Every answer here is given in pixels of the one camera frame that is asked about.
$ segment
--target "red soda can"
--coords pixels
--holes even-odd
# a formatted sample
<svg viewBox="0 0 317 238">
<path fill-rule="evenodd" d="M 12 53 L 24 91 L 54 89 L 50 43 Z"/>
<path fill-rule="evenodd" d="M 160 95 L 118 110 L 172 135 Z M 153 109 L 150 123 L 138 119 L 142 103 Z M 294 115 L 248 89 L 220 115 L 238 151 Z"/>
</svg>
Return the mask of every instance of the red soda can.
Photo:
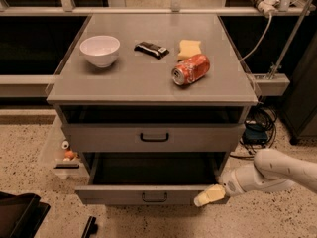
<svg viewBox="0 0 317 238">
<path fill-rule="evenodd" d="M 203 77 L 209 68 L 209 58 L 203 54 L 197 54 L 179 62 L 172 70 L 171 75 L 176 84 L 189 84 Z"/>
</svg>

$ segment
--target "open drawer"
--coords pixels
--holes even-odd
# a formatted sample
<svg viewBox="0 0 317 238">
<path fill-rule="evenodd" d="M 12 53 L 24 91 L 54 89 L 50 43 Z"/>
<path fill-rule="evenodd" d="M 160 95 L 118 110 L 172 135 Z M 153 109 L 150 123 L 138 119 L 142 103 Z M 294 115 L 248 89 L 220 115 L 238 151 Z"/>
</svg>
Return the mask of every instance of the open drawer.
<svg viewBox="0 0 317 238">
<path fill-rule="evenodd" d="M 75 190 L 84 204 L 189 205 L 216 183 L 227 158 L 221 152 L 90 153 L 89 185 Z"/>
</svg>

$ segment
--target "small orange object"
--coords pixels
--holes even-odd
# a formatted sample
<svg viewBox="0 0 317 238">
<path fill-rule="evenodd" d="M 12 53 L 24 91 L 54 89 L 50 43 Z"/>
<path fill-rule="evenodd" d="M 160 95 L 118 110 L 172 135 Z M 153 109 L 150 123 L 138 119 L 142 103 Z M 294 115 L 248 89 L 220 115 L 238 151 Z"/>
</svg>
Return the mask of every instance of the small orange object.
<svg viewBox="0 0 317 238">
<path fill-rule="evenodd" d="M 72 150 L 67 150 L 65 152 L 65 157 L 69 158 L 70 160 L 74 159 L 76 157 L 76 154 Z"/>
</svg>

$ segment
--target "white bowl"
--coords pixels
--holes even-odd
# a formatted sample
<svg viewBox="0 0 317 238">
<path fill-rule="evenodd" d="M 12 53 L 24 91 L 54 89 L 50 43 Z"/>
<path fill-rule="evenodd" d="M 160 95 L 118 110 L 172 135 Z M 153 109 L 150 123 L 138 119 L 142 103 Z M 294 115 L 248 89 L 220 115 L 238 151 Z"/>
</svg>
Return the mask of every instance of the white bowl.
<svg viewBox="0 0 317 238">
<path fill-rule="evenodd" d="M 120 42 L 112 36 L 94 36 L 84 40 L 79 48 L 93 65 L 108 67 L 119 56 Z"/>
</svg>

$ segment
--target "cabinet top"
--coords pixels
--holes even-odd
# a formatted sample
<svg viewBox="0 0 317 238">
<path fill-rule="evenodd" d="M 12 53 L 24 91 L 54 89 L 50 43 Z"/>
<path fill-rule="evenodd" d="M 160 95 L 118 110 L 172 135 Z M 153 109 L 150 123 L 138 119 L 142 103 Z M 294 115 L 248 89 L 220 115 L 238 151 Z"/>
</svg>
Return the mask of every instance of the cabinet top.
<svg viewBox="0 0 317 238">
<path fill-rule="evenodd" d="M 118 59 L 108 68 L 94 67 L 79 51 L 81 42 L 98 35 L 114 36 L 121 43 Z M 176 85 L 171 76 L 181 40 L 201 41 L 202 54 L 211 63 L 204 77 L 186 86 Z M 156 59 L 134 51 L 142 41 L 166 47 L 169 54 Z M 213 14 L 95 14 L 66 59 L 48 103 L 257 103 L 225 30 Z"/>
</svg>

